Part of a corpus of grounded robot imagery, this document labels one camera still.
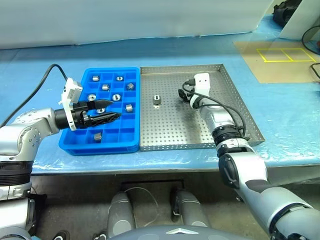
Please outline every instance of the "table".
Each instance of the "table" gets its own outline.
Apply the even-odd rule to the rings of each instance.
[[[81,81],[87,68],[224,64],[266,141],[255,147],[268,167],[320,164],[320,85],[260,84],[234,41],[282,41],[271,16],[255,32],[177,38],[132,39],[89,45],[0,50],[0,122],[56,63]],[[61,108],[64,79],[53,70],[19,113]],[[72,156],[58,147],[60,134],[41,143],[32,174],[193,172],[218,169],[215,149],[149,151]]]

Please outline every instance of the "metal nut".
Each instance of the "metal nut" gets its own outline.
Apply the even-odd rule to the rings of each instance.
[[[94,139],[94,141],[96,141],[96,142],[101,142],[101,140],[102,140],[102,134],[101,134],[101,132],[98,132],[98,133],[94,134],[94,135],[93,135],[93,139]]]
[[[123,81],[123,80],[124,80],[124,77],[123,77],[123,76],[117,76],[115,80],[117,80],[117,81]]]
[[[99,82],[100,81],[100,77],[99,76],[93,76],[92,77],[92,81]]]
[[[135,85],[130,82],[130,83],[126,86],[126,89],[128,89],[128,90],[133,90],[133,89],[135,89]]]
[[[116,102],[116,101],[120,101],[120,100],[121,100],[121,95],[120,95],[120,94],[115,94],[115,95],[113,95],[113,96],[112,96],[112,100],[115,101],[115,102]]]
[[[96,112],[97,112],[98,114],[103,114],[105,111],[106,111],[105,108],[101,108],[101,109],[97,109],[97,110],[96,110]]]
[[[93,94],[93,93],[92,93],[92,94],[89,94],[89,95],[88,95],[88,101],[89,101],[89,102],[92,102],[92,101],[94,101],[94,100],[96,100],[96,95]]]
[[[109,86],[109,84],[103,84],[103,85],[102,85],[102,90],[103,90],[103,91],[110,91],[110,86]]]
[[[153,104],[154,105],[160,105],[161,104],[161,97],[159,95],[153,96]]]
[[[128,113],[131,113],[134,111],[134,108],[132,107],[131,104],[128,104],[128,105],[125,105],[125,110],[128,112]]]

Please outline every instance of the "metal object on tray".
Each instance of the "metal object on tray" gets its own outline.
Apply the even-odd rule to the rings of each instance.
[[[96,110],[96,112],[97,112],[98,114],[103,114],[105,111],[106,111],[105,108],[100,108],[100,109],[97,109],[97,110]]]
[[[103,84],[103,85],[102,85],[102,90],[103,90],[103,91],[110,91],[110,86],[109,86],[109,84]]]
[[[131,104],[128,104],[128,105],[125,105],[125,110],[128,112],[128,113],[132,113],[134,111],[134,108],[132,107]]]
[[[133,90],[134,88],[135,88],[135,85],[131,82],[126,86],[126,89],[128,90]]]
[[[92,94],[89,94],[89,95],[88,95],[88,101],[91,102],[91,101],[94,101],[94,100],[96,100],[96,95],[93,94],[93,93],[92,93]]]
[[[117,81],[123,81],[123,80],[124,80],[124,77],[123,77],[123,76],[117,76],[117,77],[115,78],[115,80],[117,80]]]
[[[120,94],[115,94],[115,95],[113,95],[113,96],[112,96],[112,100],[115,101],[115,102],[116,102],[116,101],[120,101],[120,100],[121,100],[121,95],[120,95]]]
[[[101,142],[101,140],[102,140],[102,134],[101,134],[101,132],[98,132],[98,133],[94,134],[94,135],[93,135],[93,139],[94,139],[94,141],[96,141],[96,142]]]
[[[159,104],[161,104],[161,97],[160,97],[159,95],[154,95],[153,98],[152,98],[152,100],[153,100],[153,104],[154,104],[154,105],[159,105]]]
[[[100,77],[99,76],[93,76],[92,77],[92,81],[99,82],[100,81]]]
[[[209,73],[210,95],[243,115],[248,141],[265,141],[223,64],[141,68],[140,150],[214,148],[215,143],[198,111],[179,97],[178,89],[195,74]],[[151,98],[159,93],[165,105],[155,108]],[[235,114],[235,120],[241,119]]]

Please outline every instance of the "white wall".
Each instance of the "white wall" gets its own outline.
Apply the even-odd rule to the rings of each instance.
[[[272,0],[2,0],[0,48],[253,31]]]

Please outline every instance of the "blue plastic tray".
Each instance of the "blue plastic tray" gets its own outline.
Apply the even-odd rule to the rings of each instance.
[[[93,76],[99,76],[99,81],[93,81]],[[127,84],[134,84],[133,90],[127,89]],[[65,129],[62,132],[59,147],[72,155],[121,154],[132,153],[139,149],[140,134],[140,71],[136,67],[122,68],[89,68],[84,72],[81,84],[83,91],[79,101],[88,101],[89,94],[95,94],[96,99],[112,101],[114,94],[120,94],[121,100],[115,101],[106,108],[107,112],[121,113],[121,117],[111,123],[77,129]],[[108,84],[109,91],[102,90],[102,85]],[[126,111],[126,105],[133,106],[133,112]],[[90,110],[89,115],[98,115],[96,110]],[[94,134],[101,133],[101,142],[94,140]]]

